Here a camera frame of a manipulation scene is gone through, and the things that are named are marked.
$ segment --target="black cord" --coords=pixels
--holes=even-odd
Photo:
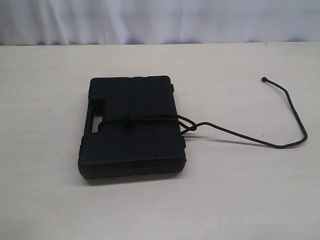
[[[305,142],[308,138],[308,134],[307,134],[307,131],[304,127],[304,125],[302,124],[300,118],[299,118],[299,115],[291,101],[291,98],[290,98],[290,95],[288,93],[288,91],[283,88],[282,86],[280,86],[279,84],[273,82],[273,81],[270,81],[269,79],[267,79],[266,77],[263,77],[262,79],[262,82],[264,83],[269,83],[273,86],[276,86],[277,88],[281,89],[282,91],[284,91],[285,95],[286,95],[286,98],[289,102],[289,105],[291,107],[291,110],[292,110],[292,113],[294,115],[294,118],[296,119],[299,127],[300,127],[300,130],[303,134],[303,138],[299,141],[295,141],[295,142],[292,142],[292,143],[288,143],[288,144],[285,144],[285,145],[276,145],[276,144],[273,144],[273,143],[270,143],[270,142],[267,142],[267,141],[262,141],[262,140],[259,140],[259,139],[256,139],[256,138],[253,138],[253,137],[250,137],[250,136],[246,136],[246,135],[243,135],[243,134],[240,134],[240,133],[237,133],[237,132],[234,132],[234,131],[231,131],[231,130],[228,130],[228,129],[225,129],[221,126],[217,126],[211,122],[207,122],[207,121],[203,121],[203,122],[199,122],[199,123],[195,123],[194,121],[184,117],[184,116],[180,116],[180,115],[154,115],[154,116],[144,116],[144,117],[131,117],[131,116],[126,116],[124,118],[121,118],[121,119],[118,119],[118,120],[109,120],[109,121],[102,121],[100,122],[100,124],[98,125],[98,131],[104,126],[104,125],[107,125],[107,124],[121,124],[124,128],[128,128],[128,127],[131,127],[133,126],[134,124],[137,124],[137,123],[175,123],[175,124],[179,124],[181,127],[183,127],[185,130],[183,130],[181,132],[181,134],[185,134],[189,131],[195,131],[197,130],[198,127],[200,126],[204,126],[204,125],[207,125],[207,126],[210,126],[212,128],[215,128],[215,129],[218,129],[220,131],[223,131],[223,132],[226,132],[228,134],[232,134],[232,135],[235,135],[237,137],[240,137],[240,138],[243,138],[243,139],[247,139],[249,141],[252,141],[252,142],[256,142],[256,143],[259,143],[259,144],[262,144],[262,145],[266,145],[266,146],[269,146],[269,147],[272,147],[272,148],[275,148],[275,149],[286,149],[286,148],[290,148],[290,147],[293,147],[293,146],[297,146],[299,144],[302,144],[303,142]],[[179,121],[179,120],[183,120],[187,123],[190,124],[190,126],[186,125],[185,123]]]

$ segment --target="black plastic case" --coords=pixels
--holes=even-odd
[[[168,76],[93,78],[88,94],[78,168],[85,179],[177,173],[186,163],[185,139],[178,124],[104,125],[92,132],[94,115],[103,121],[125,116],[176,115]]]

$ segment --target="table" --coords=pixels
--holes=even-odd
[[[85,181],[90,79],[152,75],[171,77],[180,115],[296,141],[266,76],[309,138],[279,150],[204,126],[186,137],[180,174]],[[320,239],[319,76],[320,42],[1,46],[1,239]]]

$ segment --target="white backdrop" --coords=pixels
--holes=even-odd
[[[0,0],[0,44],[320,41],[320,0]]]

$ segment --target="knot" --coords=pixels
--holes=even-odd
[[[130,115],[127,115],[124,118],[120,119],[120,124],[123,128],[129,128],[134,124],[134,120]]]

